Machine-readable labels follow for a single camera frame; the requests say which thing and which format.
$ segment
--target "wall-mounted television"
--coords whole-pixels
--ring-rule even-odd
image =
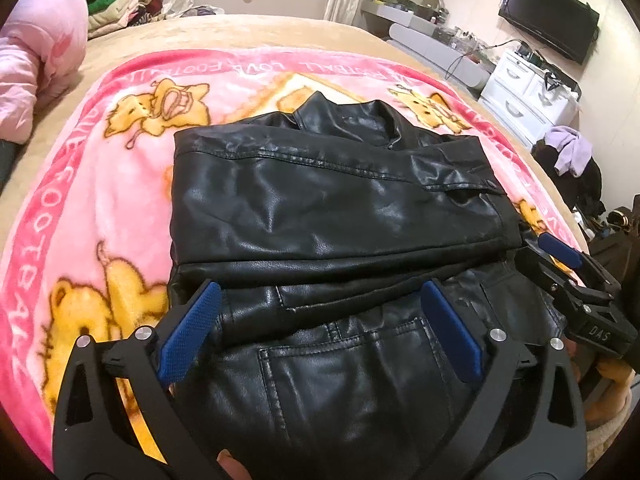
[[[597,37],[600,18],[579,0],[502,0],[498,15],[580,64]]]

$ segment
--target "lavender cloth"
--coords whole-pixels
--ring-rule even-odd
[[[593,145],[580,132],[568,126],[554,126],[545,135],[545,144],[558,150],[554,166],[558,175],[567,171],[575,177],[581,176],[591,160]]]

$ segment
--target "black clothing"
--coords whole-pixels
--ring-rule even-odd
[[[477,138],[374,101],[176,134],[172,304],[210,278],[218,325],[178,410],[255,480],[399,480],[472,399],[424,319],[431,278],[537,343],[561,320],[515,272],[519,216]]]

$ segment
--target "pink blanket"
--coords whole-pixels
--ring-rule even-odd
[[[302,49],[175,50],[105,74],[60,132],[0,262],[0,402],[51,465],[51,424],[75,339],[121,338],[167,309],[173,133],[290,112],[314,91],[381,99],[415,124],[479,137],[512,202],[578,248],[549,195],[504,136],[443,82],[386,60]],[[126,384],[143,448],[159,457]]]

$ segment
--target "jacket pocket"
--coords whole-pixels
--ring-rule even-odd
[[[258,357],[282,463],[299,478],[410,478],[450,425],[420,319]]]

